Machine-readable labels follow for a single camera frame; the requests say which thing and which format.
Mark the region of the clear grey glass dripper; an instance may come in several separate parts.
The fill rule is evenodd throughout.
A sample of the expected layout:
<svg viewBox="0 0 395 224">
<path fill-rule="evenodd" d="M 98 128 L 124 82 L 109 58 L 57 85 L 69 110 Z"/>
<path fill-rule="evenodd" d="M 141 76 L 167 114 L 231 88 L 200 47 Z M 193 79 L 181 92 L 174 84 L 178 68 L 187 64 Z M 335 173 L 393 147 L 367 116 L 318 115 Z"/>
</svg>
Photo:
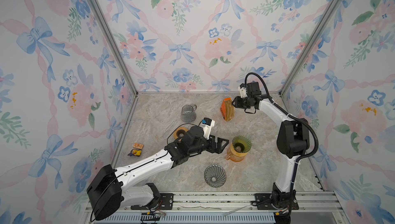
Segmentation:
<svg viewBox="0 0 395 224">
<path fill-rule="evenodd" d="M 220 165 L 210 165 L 204 171 L 205 182 L 212 188 L 220 188 L 226 183 L 226 171 Z"/>
</svg>

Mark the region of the small orange yellow toy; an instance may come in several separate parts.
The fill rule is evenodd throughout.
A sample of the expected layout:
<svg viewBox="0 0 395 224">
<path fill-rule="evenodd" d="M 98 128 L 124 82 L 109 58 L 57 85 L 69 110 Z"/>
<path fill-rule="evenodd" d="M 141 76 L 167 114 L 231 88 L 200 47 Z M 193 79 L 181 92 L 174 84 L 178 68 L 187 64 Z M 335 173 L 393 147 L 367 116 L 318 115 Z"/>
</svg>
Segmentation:
<svg viewBox="0 0 395 224">
<path fill-rule="evenodd" d="M 128 153 L 128 156 L 129 157 L 133 157 L 133 156 L 140 157 L 142 154 L 143 148 L 144 148 L 143 144 L 134 143 L 131 151 Z"/>
</svg>

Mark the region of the green glass dripper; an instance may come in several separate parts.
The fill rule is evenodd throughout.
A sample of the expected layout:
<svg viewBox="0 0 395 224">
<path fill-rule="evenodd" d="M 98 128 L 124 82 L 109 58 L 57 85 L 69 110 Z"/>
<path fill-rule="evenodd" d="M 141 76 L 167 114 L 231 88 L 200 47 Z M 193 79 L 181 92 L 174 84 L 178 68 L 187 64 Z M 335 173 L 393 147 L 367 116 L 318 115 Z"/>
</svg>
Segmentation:
<svg viewBox="0 0 395 224">
<path fill-rule="evenodd" d="M 252 148 L 250 139 L 245 136 L 236 136 L 232 140 L 232 147 L 238 153 L 248 153 Z"/>
</svg>

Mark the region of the aluminium frame rail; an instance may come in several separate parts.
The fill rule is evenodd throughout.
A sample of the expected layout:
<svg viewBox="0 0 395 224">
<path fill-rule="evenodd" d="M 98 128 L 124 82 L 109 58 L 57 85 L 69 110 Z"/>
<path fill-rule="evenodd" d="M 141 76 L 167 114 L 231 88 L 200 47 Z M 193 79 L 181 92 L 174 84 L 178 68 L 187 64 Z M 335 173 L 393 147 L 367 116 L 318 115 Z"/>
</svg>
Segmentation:
<svg viewBox="0 0 395 224">
<path fill-rule="evenodd" d="M 255 207 L 268 193 L 253 192 L 173 192 L 153 213 L 122 207 L 102 224 L 348 224 L 334 192 L 299 192 L 296 209 L 288 218 L 276 215 L 268 203 Z"/>
</svg>

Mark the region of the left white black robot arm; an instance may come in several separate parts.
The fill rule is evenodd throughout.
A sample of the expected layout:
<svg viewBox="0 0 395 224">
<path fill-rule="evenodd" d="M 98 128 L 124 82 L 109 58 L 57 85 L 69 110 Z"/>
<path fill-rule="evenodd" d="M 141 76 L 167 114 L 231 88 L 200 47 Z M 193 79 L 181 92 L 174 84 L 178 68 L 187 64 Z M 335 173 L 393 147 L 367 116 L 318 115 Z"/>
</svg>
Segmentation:
<svg viewBox="0 0 395 224">
<path fill-rule="evenodd" d="M 127 166 L 102 167 L 86 192 L 92 207 L 90 220 L 101 221 L 118 209 L 152 211 L 160 206 L 161 193 L 153 183 L 137 186 L 143 180 L 170 170 L 202 152 L 221 154 L 228 139 L 215 137 L 206 126 L 193 126 L 153 156 Z"/>
</svg>

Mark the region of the orange glass carafe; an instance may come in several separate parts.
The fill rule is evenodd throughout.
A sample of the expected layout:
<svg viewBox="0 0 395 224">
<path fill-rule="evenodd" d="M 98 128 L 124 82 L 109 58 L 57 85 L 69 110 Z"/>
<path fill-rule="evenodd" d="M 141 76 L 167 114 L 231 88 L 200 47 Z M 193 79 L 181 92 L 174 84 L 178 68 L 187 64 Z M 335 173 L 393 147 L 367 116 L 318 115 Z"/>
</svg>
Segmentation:
<svg viewBox="0 0 395 224">
<path fill-rule="evenodd" d="M 231 147 L 227 150 L 225 159 L 231 160 L 233 162 L 241 162 L 242 160 L 245 159 L 246 156 L 247 156 L 247 153 L 239 153 L 239 152 L 233 150 Z"/>
</svg>

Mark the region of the orange coffee filter packet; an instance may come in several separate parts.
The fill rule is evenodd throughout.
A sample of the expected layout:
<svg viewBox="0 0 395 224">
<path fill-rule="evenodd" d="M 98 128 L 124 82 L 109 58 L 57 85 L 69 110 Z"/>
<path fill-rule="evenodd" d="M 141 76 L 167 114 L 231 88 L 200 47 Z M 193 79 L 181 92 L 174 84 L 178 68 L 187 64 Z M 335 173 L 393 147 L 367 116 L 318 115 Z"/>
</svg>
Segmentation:
<svg viewBox="0 0 395 224">
<path fill-rule="evenodd" d="M 220 111 L 225 122 L 231 121 L 234 118 L 235 107 L 232 105 L 232 99 L 230 97 L 223 100 Z"/>
</svg>

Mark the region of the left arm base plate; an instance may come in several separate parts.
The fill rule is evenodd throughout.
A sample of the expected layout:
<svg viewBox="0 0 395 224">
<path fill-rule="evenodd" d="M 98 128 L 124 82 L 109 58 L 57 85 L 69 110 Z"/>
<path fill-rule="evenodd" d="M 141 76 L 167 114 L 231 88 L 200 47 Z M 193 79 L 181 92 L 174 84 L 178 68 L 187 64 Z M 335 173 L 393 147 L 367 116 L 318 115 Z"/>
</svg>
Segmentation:
<svg viewBox="0 0 395 224">
<path fill-rule="evenodd" d="M 133 205 L 131 210 L 172 210 L 173 208 L 173 193 L 159 193 L 146 205 Z"/>
</svg>

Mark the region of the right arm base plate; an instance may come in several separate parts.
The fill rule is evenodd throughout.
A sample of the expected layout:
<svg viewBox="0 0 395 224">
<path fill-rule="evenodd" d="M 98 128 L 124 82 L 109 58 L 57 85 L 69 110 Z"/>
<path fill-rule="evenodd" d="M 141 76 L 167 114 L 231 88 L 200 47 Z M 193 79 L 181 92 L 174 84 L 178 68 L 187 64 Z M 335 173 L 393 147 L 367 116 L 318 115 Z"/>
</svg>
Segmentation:
<svg viewBox="0 0 395 224">
<path fill-rule="evenodd" d="M 251 204 L 258 210 L 285 211 L 289 207 L 288 200 L 281 200 L 278 205 L 275 205 L 271 193 L 256 193 L 254 198 Z"/>
</svg>

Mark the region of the clear grey glass pitcher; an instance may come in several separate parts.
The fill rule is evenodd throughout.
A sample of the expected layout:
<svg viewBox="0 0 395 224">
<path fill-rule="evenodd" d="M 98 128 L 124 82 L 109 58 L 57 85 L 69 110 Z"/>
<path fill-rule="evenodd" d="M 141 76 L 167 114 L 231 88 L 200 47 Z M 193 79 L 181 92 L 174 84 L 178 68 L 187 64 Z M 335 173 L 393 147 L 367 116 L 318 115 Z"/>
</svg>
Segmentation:
<svg viewBox="0 0 395 224">
<path fill-rule="evenodd" d="M 196 109 L 197 109 L 197 106 L 195 104 L 183 106 L 182 111 L 181 111 L 181 120 L 184 123 L 191 123 L 191 122 L 195 121 Z"/>
</svg>

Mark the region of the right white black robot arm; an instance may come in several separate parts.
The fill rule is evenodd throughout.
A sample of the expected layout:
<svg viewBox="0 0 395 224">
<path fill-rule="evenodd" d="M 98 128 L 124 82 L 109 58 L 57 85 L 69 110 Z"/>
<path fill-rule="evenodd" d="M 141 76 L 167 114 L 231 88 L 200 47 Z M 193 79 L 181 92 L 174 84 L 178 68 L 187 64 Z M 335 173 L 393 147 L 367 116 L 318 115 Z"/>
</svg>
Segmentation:
<svg viewBox="0 0 395 224">
<path fill-rule="evenodd" d="M 276 209 L 290 209 L 294 198 L 294 183 L 299 162 L 310 146 L 309 130 L 300 121 L 274 102 L 269 95 L 262 94 L 259 83 L 244 83 L 238 87 L 240 95 L 232 105 L 245 111 L 254 108 L 271 118 L 279 127 L 277 148 L 282 154 L 280 170 L 271 193 L 271 204 Z"/>
</svg>

